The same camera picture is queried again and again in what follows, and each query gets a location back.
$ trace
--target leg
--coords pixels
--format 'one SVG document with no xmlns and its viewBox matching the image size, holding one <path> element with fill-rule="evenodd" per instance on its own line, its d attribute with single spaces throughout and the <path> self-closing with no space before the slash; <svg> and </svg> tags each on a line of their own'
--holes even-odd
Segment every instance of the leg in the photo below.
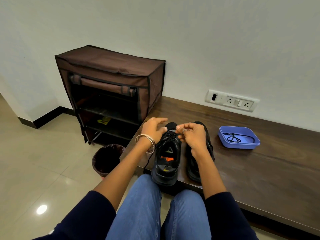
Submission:
<svg viewBox="0 0 320 240">
<path fill-rule="evenodd" d="M 185 189 L 174 197 L 163 225 L 166 240 L 211 239 L 205 203 L 191 190 Z"/>
<path fill-rule="evenodd" d="M 148 174 L 141 175 L 120 206 L 106 240 L 160 239 L 161 192 Z"/>
</svg>

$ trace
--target bracelet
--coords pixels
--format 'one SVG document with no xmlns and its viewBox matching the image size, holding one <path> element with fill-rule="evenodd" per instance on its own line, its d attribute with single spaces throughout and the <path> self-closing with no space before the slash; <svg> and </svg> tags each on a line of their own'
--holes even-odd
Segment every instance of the bracelet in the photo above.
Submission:
<svg viewBox="0 0 320 240">
<path fill-rule="evenodd" d="M 155 148 L 156 148 L 156 143 L 155 143 L 155 141 L 154 141 L 150 136 L 148 136 L 147 134 L 137 135 L 137 136 L 136 136 L 136 143 L 138 142 L 139 137 L 141 137 L 141 136 L 147 137 L 147 138 L 149 139 L 149 141 L 151 142 L 151 144 L 152 144 L 152 148 L 153 148 L 153 149 L 152 149 L 151 151 L 150 151 L 150 150 L 147 150 L 146 153 L 149 153 L 149 154 L 154 153 Z"/>
</svg>

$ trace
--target black shoe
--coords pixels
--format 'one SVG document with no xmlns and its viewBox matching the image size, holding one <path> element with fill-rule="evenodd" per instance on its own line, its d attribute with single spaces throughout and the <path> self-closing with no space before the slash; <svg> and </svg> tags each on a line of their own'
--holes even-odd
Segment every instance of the black shoe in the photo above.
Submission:
<svg viewBox="0 0 320 240">
<path fill-rule="evenodd" d="M 170 122 L 166 125 L 167 132 L 155 148 L 155 160 L 152 168 L 152 180 L 160 185 L 172 186 L 178 178 L 180 163 L 181 141 L 175 133 L 177 124 Z"/>
<path fill-rule="evenodd" d="M 199 125 L 203 125 L 204 126 L 207 149 L 208 149 L 208 151 L 210 153 L 210 156 L 212 157 L 212 160 L 214 161 L 214 147 L 211 145 L 208 129 L 200 121 L 196 121 L 195 124 L 199 124 Z M 186 145 L 186 174 L 192 180 L 201 183 L 198 164 L 197 164 L 197 161 L 195 160 L 195 158 L 192 156 L 191 147 L 188 144 Z"/>
</svg>

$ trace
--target sleeve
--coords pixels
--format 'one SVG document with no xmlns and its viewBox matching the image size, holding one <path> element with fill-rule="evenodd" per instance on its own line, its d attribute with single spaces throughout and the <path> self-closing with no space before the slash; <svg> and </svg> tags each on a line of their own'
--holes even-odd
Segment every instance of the sleeve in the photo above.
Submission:
<svg viewBox="0 0 320 240">
<path fill-rule="evenodd" d="M 110 201 L 96 191 L 89 191 L 51 235 L 40 239 L 104 240 L 115 217 Z"/>
<path fill-rule="evenodd" d="M 230 192 L 212 195 L 204 203 L 212 239 L 258 240 Z"/>
</svg>

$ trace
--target trash bin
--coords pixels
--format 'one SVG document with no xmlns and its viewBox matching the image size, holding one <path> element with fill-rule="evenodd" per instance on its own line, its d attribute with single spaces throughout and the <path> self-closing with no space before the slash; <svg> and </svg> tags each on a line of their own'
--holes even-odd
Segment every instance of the trash bin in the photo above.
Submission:
<svg viewBox="0 0 320 240">
<path fill-rule="evenodd" d="M 92 158 L 93 169 L 102 177 L 106 177 L 119 163 L 125 147 L 110 144 L 100 148 Z"/>
</svg>

